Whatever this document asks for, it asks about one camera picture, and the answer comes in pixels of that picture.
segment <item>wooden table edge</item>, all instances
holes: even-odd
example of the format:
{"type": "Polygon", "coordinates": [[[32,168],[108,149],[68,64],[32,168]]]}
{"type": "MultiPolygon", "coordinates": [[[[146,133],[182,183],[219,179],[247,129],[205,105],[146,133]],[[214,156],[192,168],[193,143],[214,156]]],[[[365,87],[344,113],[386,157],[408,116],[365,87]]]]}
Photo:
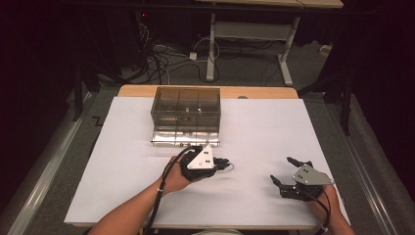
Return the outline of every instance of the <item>wooden table edge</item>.
{"type": "MultiPolygon", "coordinates": [[[[193,85],[161,85],[170,87],[219,88],[220,98],[238,99],[298,99],[297,91],[292,87],[251,87],[251,86],[193,86],[193,85]]],[[[118,92],[119,97],[154,97],[159,85],[123,85],[118,92]]]]}

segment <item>table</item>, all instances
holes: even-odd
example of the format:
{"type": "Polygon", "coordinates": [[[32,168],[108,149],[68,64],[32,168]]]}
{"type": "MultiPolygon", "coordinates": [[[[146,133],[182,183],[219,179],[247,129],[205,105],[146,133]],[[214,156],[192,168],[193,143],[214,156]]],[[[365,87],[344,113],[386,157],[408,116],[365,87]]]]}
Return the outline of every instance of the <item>table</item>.
{"type": "MultiPolygon", "coordinates": [[[[266,6],[282,6],[295,8],[342,8],[341,0],[197,0],[200,2],[231,3],[231,4],[256,4],[266,6]]],[[[287,66],[287,57],[293,44],[294,36],[299,25],[300,17],[295,17],[292,24],[267,24],[267,23],[235,23],[218,22],[216,14],[211,14],[209,54],[207,60],[207,80],[214,80],[214,47],[215,37],[233,37],[265,40],[285,41],[285,49],[277,55],[281,73],[285,85],[293,86],[290,72],[287,66]]]]}
{"type": "MultiPolygon", "coordinates": [[[[163,198],[154,226],[316,227],[318,219],[308,205],[282,199],[269,178],[273,174],[283,183],[294,183],[291,176],[297,169],[287,162],[288,156],[303,162],[311,160],[318,170],[332,177],[303,101],[288,87],[219,88],[221,145],[213,153],[229,159],[235,168],[163,198]],[[272,95],[282,99],[270,99],[272,95]],[[240,96],[250,99],[235,99],[240,96]]],[[[150,144],[150,109],[156,89],[155,85],[125,85],[120,89],[73,197],[66,223],[93,225],[158,178],[169,158],[182,150],[150,144]]]]}

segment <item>transparent plastic bin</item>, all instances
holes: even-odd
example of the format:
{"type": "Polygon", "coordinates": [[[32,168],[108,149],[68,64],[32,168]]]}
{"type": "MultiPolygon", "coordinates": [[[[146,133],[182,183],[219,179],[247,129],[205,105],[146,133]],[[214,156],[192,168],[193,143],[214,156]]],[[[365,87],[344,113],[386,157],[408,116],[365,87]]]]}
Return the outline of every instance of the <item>transparent plastic bin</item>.
{"type": "Polygon", "coordinates": [[[159,87],[151,114],[154,145],[219,145],[218,88],[159,87]]]}

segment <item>white paper sheet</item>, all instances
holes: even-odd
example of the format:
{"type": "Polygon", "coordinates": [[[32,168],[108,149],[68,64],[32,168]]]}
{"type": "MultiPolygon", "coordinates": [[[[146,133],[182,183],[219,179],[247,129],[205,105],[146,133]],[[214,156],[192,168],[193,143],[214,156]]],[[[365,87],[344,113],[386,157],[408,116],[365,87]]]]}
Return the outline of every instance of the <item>white paper sheet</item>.
{"type": "MultiPolygon", "coordinates": [[[[154,182],[182,148],[152,146],[153,98],[115,97],[70,205],[66,223],[95,223],[154,182]]],[[[318,219],[282,199],[269,175],[294,184],[287,157],[332,178],[302,100],[222,99],[215,157],[235,168],[164,197],[154,226],[302,228],[318,219]]]]}

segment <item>person's arm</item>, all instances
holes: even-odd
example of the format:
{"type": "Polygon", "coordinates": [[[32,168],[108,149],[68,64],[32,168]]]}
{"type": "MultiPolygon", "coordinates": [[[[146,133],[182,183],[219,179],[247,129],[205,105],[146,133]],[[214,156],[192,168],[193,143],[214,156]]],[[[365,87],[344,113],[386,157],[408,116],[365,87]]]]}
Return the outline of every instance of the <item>person's arm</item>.
{"type": "MultiPolygon", "coordinates": [[[[165,181],[162,195],[181,190],[189,182],[181,174],[179,164],[174,164],[165,181]]],[[[153,209],[161,184],[161,177],[139,194],[110,211],[92,228],[89,234],[133,234],[137,235],[144,220],[153,209]]]]}
{"type": "MultiPolygon", "coordinates": [[[[328,229],[332,235],[354,235],[354,231],[351,226],[348,224],[346,218],[343,216],[342,211],[340,210],[339,198],[337,195],[336,188],[333,185],[326,185],[324,188],[324,193],[322,193],[318,200],[329,208],[329,203],[327,198],[330,201],[331,215],[328,229]]],[[[314,209],[317,216],[322,220],[326,220],[326,212],[318,205],[316,202],[309,202],[314,209]]]]}

